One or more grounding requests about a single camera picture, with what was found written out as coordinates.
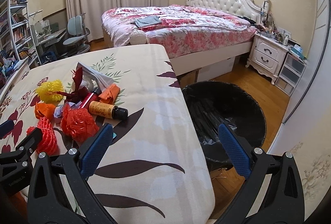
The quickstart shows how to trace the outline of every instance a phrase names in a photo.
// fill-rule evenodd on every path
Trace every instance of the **yellow bath sponge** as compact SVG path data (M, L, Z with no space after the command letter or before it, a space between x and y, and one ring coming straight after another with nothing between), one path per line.
M54 92L64 91L61 80L54 80L44 82L36 89L36 93L39 95L40 100L45 103L59 102L63 99L60 94L54 94Z

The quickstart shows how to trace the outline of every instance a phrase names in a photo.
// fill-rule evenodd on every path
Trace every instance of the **gray ergonomic chair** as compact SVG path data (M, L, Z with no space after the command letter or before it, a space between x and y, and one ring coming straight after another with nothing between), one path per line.
M84 26L83 23L83 16L84 14L81 14L80 16L76 16L73 18L70 18L68 21L68 33L70 35L73 35L74 37L71 37L63 42L64 46L72 47L74 48L69 51L67 54L68 57L79 55L86 53L90 50L90 46L86 44L87 36L91 33L88 28Z

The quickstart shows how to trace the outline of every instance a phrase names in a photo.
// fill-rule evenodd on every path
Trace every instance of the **bottle cap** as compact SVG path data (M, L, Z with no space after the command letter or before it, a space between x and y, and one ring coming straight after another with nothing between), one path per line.
M114 111L113 119L126 120L128 115L129 112L127 109L119 107Z
M99 96L102 93L102 91L101 91L101 89L99 89L98 87L96 87L96 88L94 88L92 90L92 93L95 93L95 94L97 94Z

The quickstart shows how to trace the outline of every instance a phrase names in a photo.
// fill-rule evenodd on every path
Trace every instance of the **bookshelf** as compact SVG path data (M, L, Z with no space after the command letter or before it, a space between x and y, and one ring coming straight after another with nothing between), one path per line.
M12 0L0 0L0 49L6 52L14 51L17 60L29 55L28 65L40 65L40 58L32 38L29 25L27 3L14 3Z

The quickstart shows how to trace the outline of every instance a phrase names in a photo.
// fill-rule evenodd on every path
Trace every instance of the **metal screw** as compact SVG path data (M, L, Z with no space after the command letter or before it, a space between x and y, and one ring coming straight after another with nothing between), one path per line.
M44 158L46 156L46 153L45 152L41 152L40 154L39 154L39 158Z
M293 154L291 152L286 152L285 156L288 157L289 159L293 158Z
M77 153L77 149L76 148L72 148L72 149L69 149L69 155L74 155Z
M259 148L259 147L256 147L256 148L254 149L254 152L255 152L256 154L261 155L261 154L263 153L263 150L262 150L261 148Z

